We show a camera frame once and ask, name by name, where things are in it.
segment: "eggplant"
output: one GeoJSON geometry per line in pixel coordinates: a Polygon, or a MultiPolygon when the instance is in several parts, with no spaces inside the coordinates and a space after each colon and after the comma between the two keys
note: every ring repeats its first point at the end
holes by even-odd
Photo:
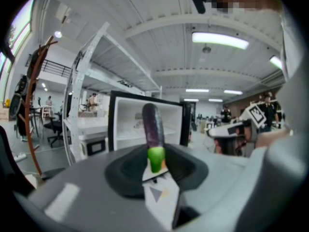
{"type": "Polygon", "coordinates": [[[160,111],[156,105],[148,103],[143,106],[142,117],[148,146],[147,157],[150,160],[152,173],[157,173],[165,160],[164,131],[160,111]]]}

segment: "window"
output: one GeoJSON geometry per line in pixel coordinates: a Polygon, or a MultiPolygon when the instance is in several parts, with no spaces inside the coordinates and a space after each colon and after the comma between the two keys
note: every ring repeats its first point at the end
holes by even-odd
{"type": "MultiPolygon", "coordinates": [[[[8,33],[9,45],[14,56],[17,55],[22,43],[30,34],[33,2],[34,0],[29,0],[19,11],[8,33]]],[[[3,54],[0,54],[0,102],[4,101],[5,89],[11,66],[11,62],[3,54]]]]}

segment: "gray triangle marking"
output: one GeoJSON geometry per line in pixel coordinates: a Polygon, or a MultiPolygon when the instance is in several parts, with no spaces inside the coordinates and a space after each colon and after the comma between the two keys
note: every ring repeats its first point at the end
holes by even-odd
{"type": "Polygon", "coordinates": [[[150,188],[150,191],[153,193],[155,202],[158,202],[162,192],[152,187],[149,187],[149,188],[150,188]]]}

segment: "person in black shirt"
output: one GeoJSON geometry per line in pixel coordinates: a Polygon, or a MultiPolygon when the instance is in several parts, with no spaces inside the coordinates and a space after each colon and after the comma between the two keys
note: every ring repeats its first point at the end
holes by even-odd
{"type": "Polygon", "coordinates": [[[265,97],[265,104],[262,104],[260,106],[260,109],[265,114],[266,122],[265,122],[265,126],[260,128],[260,133],[270,132],[272,122],[273,122],[274,119],[276,120],[277,124],[279,122],[279,118],[278,118],[278,114],[276,112],[276,108],[273,104],[270,103],[270,96],[268,94],[266,94],[264,97],[265,97]]]}
{"type": "Polygon", "coordinates": [[[221,124],[229,124],[231,122],[232,114],[227,106],[221,111],[221,124]]]}

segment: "yellow object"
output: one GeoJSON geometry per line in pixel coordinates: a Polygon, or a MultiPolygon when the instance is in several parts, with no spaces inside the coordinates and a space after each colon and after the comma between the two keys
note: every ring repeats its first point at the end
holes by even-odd
{"type": "Polygon", "coordinates": [[[10,103],[11,103],[11,100],[10,100],[10,99],[6,99],[6,100],[5,100],[5,105],[6,105],[6,107],[10,107],[10,103]]]}

